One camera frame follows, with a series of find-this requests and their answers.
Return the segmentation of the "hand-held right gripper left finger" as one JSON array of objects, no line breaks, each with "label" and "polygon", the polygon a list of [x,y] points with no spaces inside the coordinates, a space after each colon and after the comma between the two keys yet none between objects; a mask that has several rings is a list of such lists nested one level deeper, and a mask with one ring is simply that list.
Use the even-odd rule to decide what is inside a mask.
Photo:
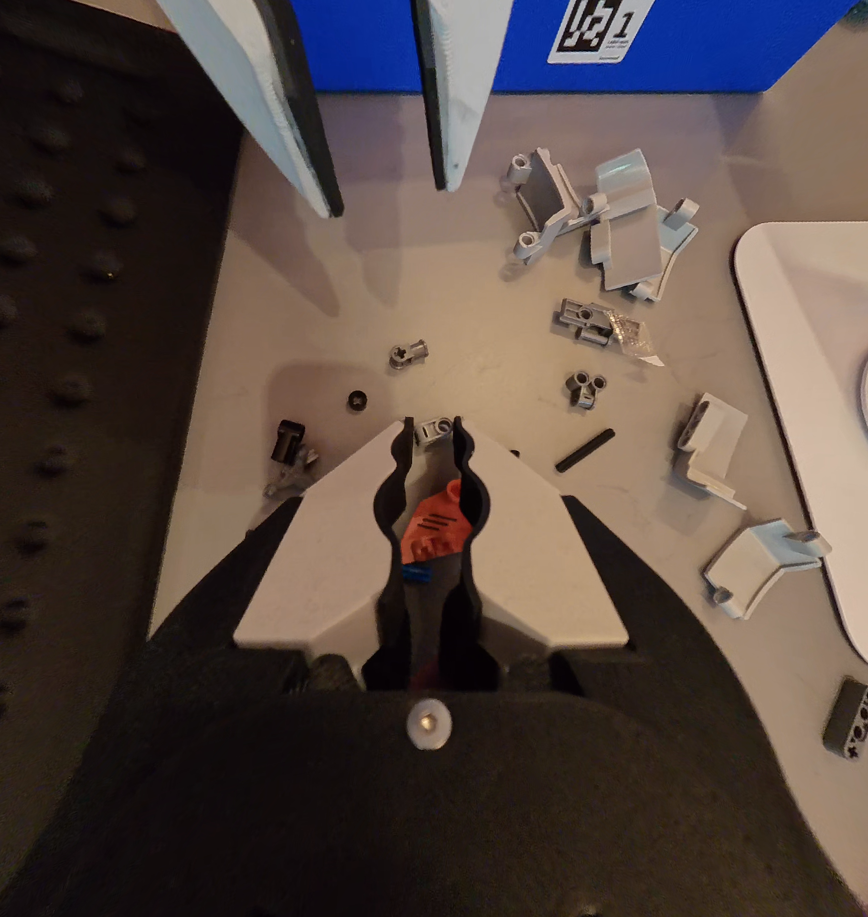
[{"label": "hand-held right gripper left finger", "polygon": [[400,689],[412,657],[400,539],[414,419],[391,423],[296,501],[234,632],[239,648],[346,659],[371,689]]}]

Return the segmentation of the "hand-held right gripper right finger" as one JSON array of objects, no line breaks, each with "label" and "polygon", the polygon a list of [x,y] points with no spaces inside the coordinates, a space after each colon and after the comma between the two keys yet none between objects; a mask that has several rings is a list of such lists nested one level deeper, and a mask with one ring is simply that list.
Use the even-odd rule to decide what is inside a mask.
[{"label": "hand-held right gripper right finger", "polygon": [[461,416],[452,443],[472,532],[442,610],[445,685],[494,690],[522,659],[625,648],[628,632],[560,491]]}]

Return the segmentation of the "grey joint with black pin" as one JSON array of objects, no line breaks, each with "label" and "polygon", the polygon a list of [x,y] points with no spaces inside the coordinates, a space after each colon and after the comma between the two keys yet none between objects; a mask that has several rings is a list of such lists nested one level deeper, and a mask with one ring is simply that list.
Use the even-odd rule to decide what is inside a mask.
[{"label": "grey joint with black pin", "polygon": [[304,425],[288,419],[279,422],[270,455],[276,469],[264,489],[266,499],[278,500],[284,492],[304,491],[313,485],[320,456],[303,443],[304,436]]}]

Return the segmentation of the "small clear plastic wrapper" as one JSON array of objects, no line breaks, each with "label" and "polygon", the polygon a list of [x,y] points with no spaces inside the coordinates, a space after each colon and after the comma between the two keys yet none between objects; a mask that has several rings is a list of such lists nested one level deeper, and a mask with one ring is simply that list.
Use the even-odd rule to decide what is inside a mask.
[{"label": "small clear plastic wrapper", "polygon": [[625,356],[650,366],[663,367],[646,326],[633,318],[611,311],[608,315],[612,337]]}]

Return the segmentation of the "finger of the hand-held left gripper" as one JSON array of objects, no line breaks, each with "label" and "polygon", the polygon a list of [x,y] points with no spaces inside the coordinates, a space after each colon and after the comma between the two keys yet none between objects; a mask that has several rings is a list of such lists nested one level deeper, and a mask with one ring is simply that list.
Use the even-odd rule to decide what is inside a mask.
[{"label": "finger of the hand-held left gripper", "polygon": [[279,171],[319,216],[341,216],[344,203],[292,3],[158,5]]},{"label": "finger of the hand-held left gripper", "polygon": [[414,1],[436,188],[459,189],[490,98],[512,1]]}]

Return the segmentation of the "blue plastic bin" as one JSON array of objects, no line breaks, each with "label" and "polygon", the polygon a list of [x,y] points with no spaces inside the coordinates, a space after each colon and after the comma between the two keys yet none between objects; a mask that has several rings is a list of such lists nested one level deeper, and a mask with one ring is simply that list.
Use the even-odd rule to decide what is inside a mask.
[{"label": "blue plastic bin", "polygon": [[[842,1],[659,1],[616,63],[552,63],[577,2],[513,2],[497,93],[718,94],[769,89],[848,12]],[[412,4],[292,3],[313,83],[327,93],[421,89]]]}]

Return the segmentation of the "dark grey double tube connector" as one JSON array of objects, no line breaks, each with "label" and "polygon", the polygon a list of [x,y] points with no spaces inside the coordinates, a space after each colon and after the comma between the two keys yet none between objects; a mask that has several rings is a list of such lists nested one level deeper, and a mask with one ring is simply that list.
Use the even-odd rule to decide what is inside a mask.
[{"label": "dark grey double tube connector", "polygon": [[598,396],[607,386],[607,380],[602,375],[591,376],[585,371],[578,371],[567,377],[565,386],[569,405],[589,411],[596,406]]}]

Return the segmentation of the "short black axle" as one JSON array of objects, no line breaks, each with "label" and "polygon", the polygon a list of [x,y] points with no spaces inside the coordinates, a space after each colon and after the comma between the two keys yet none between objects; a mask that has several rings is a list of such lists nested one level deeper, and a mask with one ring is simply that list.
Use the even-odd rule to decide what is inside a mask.
[{"label": "short black axle", "polygon": [[570,469],[573,469],[577,464],[581,463],[590,455],[594,454],[597,450],[607,445],[614,438],[615,431],[613,429],[607,428],[600,431],[600,433],[596,434],[589,441],[581,446],[578,446],[575,450],[568,453],[564,458],[560,459],[554,465],[556,473],[563,474]]}]

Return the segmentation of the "light grey boxy panel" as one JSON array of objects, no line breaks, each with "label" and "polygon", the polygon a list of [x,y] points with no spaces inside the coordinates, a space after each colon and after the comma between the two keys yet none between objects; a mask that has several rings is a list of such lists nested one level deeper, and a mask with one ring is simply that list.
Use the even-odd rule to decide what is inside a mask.
[{"label": "light grey boxy panel", "polygon": [[737,408],[703,394],[680,433],[674,462],[685,482],[741,511],[747,507],[736,499],[726,476],[747,421]]}]

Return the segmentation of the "black dimpled foam pad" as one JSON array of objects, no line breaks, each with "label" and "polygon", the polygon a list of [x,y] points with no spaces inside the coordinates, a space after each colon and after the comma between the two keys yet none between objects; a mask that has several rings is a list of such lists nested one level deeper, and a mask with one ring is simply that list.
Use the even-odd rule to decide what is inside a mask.
[{"label": "black dimpled foam pad", "polygon": [[242,134],[175,34],[0,2],[0,783],[146,633]]}]

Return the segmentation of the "dark grey connector block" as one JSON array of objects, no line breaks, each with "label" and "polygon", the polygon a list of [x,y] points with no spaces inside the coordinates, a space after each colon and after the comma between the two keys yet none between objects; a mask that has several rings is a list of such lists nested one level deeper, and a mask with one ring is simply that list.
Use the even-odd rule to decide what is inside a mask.
[{"label": "dark grey connector block", "polygon": [[607,347],[614,337],[610,313],[595,304],[583,304],[568,297],[555,312],[556,324],[571,332],[576,341]]}]

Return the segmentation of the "dark grey short beam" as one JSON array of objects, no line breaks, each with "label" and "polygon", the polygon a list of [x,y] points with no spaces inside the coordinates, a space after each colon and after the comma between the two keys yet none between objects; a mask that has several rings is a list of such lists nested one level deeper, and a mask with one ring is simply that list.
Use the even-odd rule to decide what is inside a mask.
[{"label": "dark grey short beam", "polygon": [[868,737],[868,684],[842,680],[827,719],[823,747],[847,761],[859,761]]}]

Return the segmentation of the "white book stand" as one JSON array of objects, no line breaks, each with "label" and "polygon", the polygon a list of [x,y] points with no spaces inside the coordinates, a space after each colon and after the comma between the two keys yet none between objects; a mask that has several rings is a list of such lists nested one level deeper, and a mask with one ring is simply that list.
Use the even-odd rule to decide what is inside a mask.
[{"label": "white book stand", "polygon": [[868,221],[757,224],[738,289],[847,637],[868,664]]}]

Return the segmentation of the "orange wedge panel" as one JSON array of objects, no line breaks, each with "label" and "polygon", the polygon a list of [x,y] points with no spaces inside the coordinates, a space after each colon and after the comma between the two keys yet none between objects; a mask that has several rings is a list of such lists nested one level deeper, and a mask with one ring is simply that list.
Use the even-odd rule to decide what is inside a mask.
[{"label": "orange wedge panel", "polygon": [[472,524],[460,506],[461,479],[451,480],[439,493],[423,499],[402,538],[404,565],[462,553]]}]

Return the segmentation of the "light grey flat clip panel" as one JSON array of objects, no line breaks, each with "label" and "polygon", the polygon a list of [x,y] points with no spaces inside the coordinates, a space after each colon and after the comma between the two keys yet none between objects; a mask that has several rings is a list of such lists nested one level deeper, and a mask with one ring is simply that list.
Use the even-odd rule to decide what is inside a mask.
[{"label": "light grey flat clip panel", "polygon": [[728,617],[748,620],[785,573],[821,567],[831,552],[819,532],[794,531],[778,518],[735,533],[703,568],[702,576],[712,601]]}]

